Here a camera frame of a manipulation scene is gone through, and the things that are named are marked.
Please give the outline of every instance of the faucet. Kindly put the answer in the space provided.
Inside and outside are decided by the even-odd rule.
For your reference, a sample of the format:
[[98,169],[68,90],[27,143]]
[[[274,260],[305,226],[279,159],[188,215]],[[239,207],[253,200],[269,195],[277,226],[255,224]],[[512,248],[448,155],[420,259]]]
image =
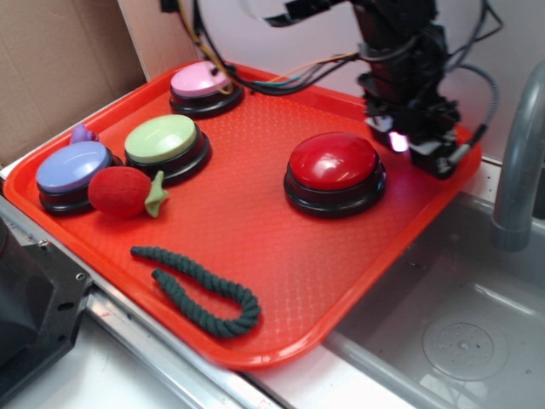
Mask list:
[[501,250],[521,251],[530,240],[532,215],[545,157],[545,60],[526,82],[505,149],[491,220],[491,242]]

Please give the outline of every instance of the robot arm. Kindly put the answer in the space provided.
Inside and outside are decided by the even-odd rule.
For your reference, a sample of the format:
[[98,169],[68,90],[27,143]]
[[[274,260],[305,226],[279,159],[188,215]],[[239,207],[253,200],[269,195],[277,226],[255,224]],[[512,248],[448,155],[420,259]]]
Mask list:
[[[344,0],[294,0],[288,13],[265,19],[290,26]],[[433,23],[434,0],[351,0],[364,42],[359,58],[370,71],[358,78],[364,91],[367,124],[383,145],[398,149],[406,138],[414,165],[439,178],[455,164],[454,101],[437,92],[449,58],[443,27]]]

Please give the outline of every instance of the red tray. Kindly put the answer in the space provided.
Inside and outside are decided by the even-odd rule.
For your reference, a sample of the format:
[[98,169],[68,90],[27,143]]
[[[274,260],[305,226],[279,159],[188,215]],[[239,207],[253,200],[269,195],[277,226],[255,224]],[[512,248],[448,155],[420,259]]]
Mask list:
[[[250,79],[268,74],[240,67]],[[170,113],[175,70],[144,85],[87,120],[101,141],[123,158],[127,134],[150,118]],[[200,354],[238,370],[291,360],[319,344],[382,276],[400,253],[462,189],[480,164],[474,149],[446,181],[425,174],[376,144],[364,125],[359,98],[313,87],[290,97],[248,93],[218,118],[198,120],[214,150],[196,177],[169,187],[159,218],[122,220],[98,211],[53,217],[38,201],[36,171],[69,133],[39,148],[9,175],[6,197],[47,229]],[[293,210],[283,178],[292,150],[310,136],[346,131],[367,138],[387,169],[384,197],[370,210],[322,220]],[[467,134],[460,132],[461,138]],[[250,334],[221,340],[186,320],[151,276],[154,262],[133,258],[133,245],[180,252],[210,271],[250,288],[262,307]],[[238,305],[179,281],[197,302],[223,318]]]

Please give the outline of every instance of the metal sink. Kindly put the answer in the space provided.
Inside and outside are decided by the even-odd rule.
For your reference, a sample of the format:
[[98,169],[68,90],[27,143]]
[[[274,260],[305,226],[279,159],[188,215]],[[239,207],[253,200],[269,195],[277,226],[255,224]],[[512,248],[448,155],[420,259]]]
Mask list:
[[499,251],[491,211],[458,196],[324,345],[418,408],[545,407],[545,225]]

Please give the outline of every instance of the green rope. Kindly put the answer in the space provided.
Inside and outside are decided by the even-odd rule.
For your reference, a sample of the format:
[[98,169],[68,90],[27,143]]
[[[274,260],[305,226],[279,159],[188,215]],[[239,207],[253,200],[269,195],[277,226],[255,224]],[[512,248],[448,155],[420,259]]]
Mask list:
[[208,291],[230,298],[242,307],[240,317],[235,320],[222,320],[194,302],[176,279],[160,268],[152,272],[152,277],[161,289],[174,301],[176,307],[194,324],[214,337],[233,338],[248,333],[258,323],[261,307],[257,297],[240,284],[222,279],[203,266],[182,254],[176,254],[160,247],[133,247],[130,254],[161,262],[195,279]]

